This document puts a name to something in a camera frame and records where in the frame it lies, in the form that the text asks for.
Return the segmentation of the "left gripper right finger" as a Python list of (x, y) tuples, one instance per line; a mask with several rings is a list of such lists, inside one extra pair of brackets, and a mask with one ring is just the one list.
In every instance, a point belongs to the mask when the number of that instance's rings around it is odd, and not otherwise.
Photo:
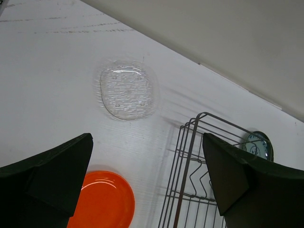
[(203, 151), (219, 213), (229, 228), (302, 228), (304, 172), (262, 159), (211, 133)]

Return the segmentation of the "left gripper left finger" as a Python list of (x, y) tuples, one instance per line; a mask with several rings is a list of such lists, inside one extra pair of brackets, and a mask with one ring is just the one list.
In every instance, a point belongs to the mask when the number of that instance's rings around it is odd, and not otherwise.
[(0, 169), (2, 228), (65, 228), (74, 215), (93, 150), (84, 133)]

